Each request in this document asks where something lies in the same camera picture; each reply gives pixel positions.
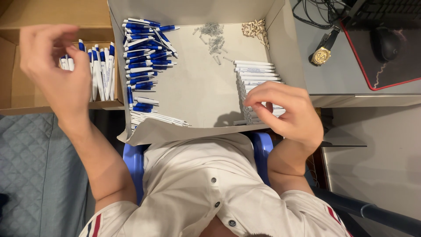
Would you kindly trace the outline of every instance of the white box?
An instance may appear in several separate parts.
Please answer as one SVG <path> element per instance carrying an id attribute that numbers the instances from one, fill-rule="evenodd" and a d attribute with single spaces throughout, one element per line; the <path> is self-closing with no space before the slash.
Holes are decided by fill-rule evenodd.
<path id="1" fill-rule="evenodd" d="M 160 106 L 156 109 L 159 114 L 192 125 L 186 128 L 147 119 L 132 134 L 126 103 L 126 130 L 118 136 L 120 141 L 140 145 L 267 128 L 265 124 L 232 125 L 233 121 L 243 120 L 242 106 L 234 65 L 223 56 L 232 60 L 273 62 L 286 84 L 306 88 L 288 0 L 108 0 L 108 4 L 119 52 L 124 51 L 124 29 L 121 27 L 124 19 L 149 19 L 161 25 L 181 26 L 179 30 L 165 33 L 180 56 L 179 59 L 168 59 L 178 64 L 154 78 L 159 81 L 157 92 L 134 92 L 133 96 L 158 100 Z M 266 18 L 270 50 L 257 38 L 242 35 L 241 23 L 262 18 Z M 228 53 L 218 55 L 222 65 L 218 65 L 209 54 L 208 46 L 199 39 L 200 32 L 193 35 L 195 28 L 206 22 L 224 24 L 222 36 Z M 123 55 L 117 57 L 121 78 L 125 78 Z M 127 101 L 125 81 L 121 83 Z"/>

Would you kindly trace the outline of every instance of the pile of pens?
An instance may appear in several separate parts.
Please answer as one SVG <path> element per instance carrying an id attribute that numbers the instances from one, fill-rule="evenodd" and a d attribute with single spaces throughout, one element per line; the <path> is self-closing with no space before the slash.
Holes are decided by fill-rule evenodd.
<path id="1" fill-rule="evenodd" d="M 273 63 L 235 60 L 234 65 L 234 71 L 237 73 L 239 84 L 240 99 L 242 101 L 247 97 L 250 90 L 263 84 L 265 81 L 285 84 L 284 82 L 281 82 L 281 78 L 278 77 L 279 74 L 275 73 Z M 247 107 L 243 105 L 242 111 L 244 120 L 234 121 L 234 126 L 263 124 L 250 106 Z M 284 108 L 273 105 L 273 115 L 281 116 L 283 113 L 285 113 Z"/>
<path id="2" fill-rule="evenodd" d="M 91 67 L 92 96 L 90 101 L 96 101 L 99 91 L 101 101 L 114 100 L 114 43 L 111 42 L 109 48 L 99 49 L 99 45 L 86 51 L 83 40 L 79 40 L 79 49 L 89 55 L 89 65 Z M 62 69 L 73 71 L 75 64 L 69 55 L 60 58 Z"/>
<path id="3" fill-rule="evenodd" d="M 144 97 L 133 98 L 133 90 L 156 92 L 152 88 L 156 86 L 158 80 L 151 79 L 177 64 L 177 62 L 167 60 L 167 57 L 179 58 L 179 56 L 164 32 L 177 30 L 180 27 L 161 26 L 158 22 L 134 18 L 124 20 L 122 27 L 125 32 L 123 57 L 126 59 L 126 84 L 132 130 L 147 118 L 183 127 L 190 126 L 186 121 L 158 114 L 158 111 L 153 109 L 154 106 L 159 106 L 156 100 Z"/>

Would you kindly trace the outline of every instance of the bed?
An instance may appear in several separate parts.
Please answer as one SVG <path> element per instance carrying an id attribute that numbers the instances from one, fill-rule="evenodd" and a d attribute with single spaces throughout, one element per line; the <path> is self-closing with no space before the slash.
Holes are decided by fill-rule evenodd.
<path id="1" fill-rule="evenodd" d="M 85 224 L 88 177 L 53 113 L 0 115 L 1 237 L 75 237 Z"/>

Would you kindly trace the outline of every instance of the white shirt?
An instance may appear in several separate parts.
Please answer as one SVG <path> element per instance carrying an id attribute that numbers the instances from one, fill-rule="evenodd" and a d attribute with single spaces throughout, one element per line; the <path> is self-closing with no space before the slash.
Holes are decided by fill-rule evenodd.
<path id="1" fill-rule="evenodd" d="M 144 170 L 141 206 L 103 208 L 80 237 L 198 237 L 215 215 L 241 237 L 350 236 L 326 202 L 266 186 L 251 141 L 239 133 L 152 144 Z"/>

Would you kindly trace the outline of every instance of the keyboard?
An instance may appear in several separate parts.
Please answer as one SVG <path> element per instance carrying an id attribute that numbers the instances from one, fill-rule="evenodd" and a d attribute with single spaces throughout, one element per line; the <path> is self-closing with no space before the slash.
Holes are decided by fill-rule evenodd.
<path id="1" fill-rule="evenodd" d="M 421 0 L 368 0 L 357 18 L 377 20 L 421 20 Z"/>

